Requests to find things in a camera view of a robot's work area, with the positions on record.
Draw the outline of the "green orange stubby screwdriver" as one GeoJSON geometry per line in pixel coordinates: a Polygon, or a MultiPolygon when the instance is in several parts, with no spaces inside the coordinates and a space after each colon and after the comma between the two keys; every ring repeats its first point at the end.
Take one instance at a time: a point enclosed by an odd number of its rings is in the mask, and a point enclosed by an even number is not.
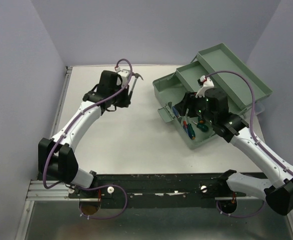
{"type": "Polygon", "coordinates": [[[194,140],[196,138],[195,131],[190,123],[187,124],[187,132],[190,139],[194,140]]]}

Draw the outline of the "blue handled screwdriver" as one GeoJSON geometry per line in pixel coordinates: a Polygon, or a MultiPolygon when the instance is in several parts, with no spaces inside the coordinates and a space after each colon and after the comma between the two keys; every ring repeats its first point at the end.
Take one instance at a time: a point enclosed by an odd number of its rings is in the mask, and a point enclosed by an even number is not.
{"type": "Polygon", "coordinates": [[[180,117],[179,112],[177,111],[177,109],[174,106],[172,106],[172,112],[173,112],[173,114],[175,115],[176,118],[180,117]]]}

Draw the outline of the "small claw hammer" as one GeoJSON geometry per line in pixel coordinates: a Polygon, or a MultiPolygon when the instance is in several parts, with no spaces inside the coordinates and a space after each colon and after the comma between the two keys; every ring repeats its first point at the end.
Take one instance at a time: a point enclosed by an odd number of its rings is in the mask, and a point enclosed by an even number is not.
{"type": "Polygon", "coordinates": [[[141,79],[142,81],[144,80],[144,78],[139,73],[133,73],[133,76],[134,76],[134,81],[133,81],[133,84],[131,86],[130,92],[128,94],[128,100],[129,101],[131,101],[131,98],[132,98],[132,95],[133,95],[137,80],[138,79],[141,79]]]}

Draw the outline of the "grey translucent tool box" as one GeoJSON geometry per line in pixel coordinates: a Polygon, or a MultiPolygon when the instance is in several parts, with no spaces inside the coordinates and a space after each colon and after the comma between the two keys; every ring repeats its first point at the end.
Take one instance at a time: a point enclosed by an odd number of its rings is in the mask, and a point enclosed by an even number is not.
{"type": "Polygon", "coordinates": [[[191,63],[152,84],[159,115],[192,150],[216,135],[231,140],[248,127],[252,103],[273,92],[224,43],[200,50],[191,63]]]}

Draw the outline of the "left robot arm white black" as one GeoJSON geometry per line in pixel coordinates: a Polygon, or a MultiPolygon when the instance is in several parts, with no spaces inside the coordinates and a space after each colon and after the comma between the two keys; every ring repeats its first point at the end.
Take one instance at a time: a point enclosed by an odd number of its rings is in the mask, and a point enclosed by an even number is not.
{"type": "Polygon", "coordinates": [[[79,186],[80,192],[87,198],[97,193],[94,174],[79,167],[75,151],[87,130],[108,108],[129,106],[132,75],[132,70],[119,67],[114,71],[102,71],[99,83],[84,94],[80,106],[67,124],[50,139],[41,139],[38,144],[38,170],[42,173],[45,189],[55,187],[55,184],[47,184],[47,177],[52,177],[58,183],[79,186]]]}

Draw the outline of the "red blue screwdriver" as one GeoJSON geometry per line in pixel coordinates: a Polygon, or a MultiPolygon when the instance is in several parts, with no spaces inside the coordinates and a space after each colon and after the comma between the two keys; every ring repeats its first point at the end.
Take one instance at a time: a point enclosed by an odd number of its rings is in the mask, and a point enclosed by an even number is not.
{"type": "Polygon", "coordinates": [[[188,125],[185,120],[182,121],[183,129],[185,130],[186,134],[189,136],[188,125]]]}

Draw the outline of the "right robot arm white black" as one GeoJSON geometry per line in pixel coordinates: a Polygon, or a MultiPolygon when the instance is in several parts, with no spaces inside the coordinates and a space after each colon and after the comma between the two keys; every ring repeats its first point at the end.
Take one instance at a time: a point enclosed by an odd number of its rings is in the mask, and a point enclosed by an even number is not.
{"type": "Polygon", "coordinates": [[[258,138],[241,116],[230,112],[223,90],[208,89],[203,97],[186,92],[174,107],[182,117],[200,117],[209,123],[216,135],[243,152],[266,176],[265,179],[255,178],[228,170],[215,185],[220,195],[240,192],[258,198],[282,216],[293,210],[293,166],[258,138]]]}

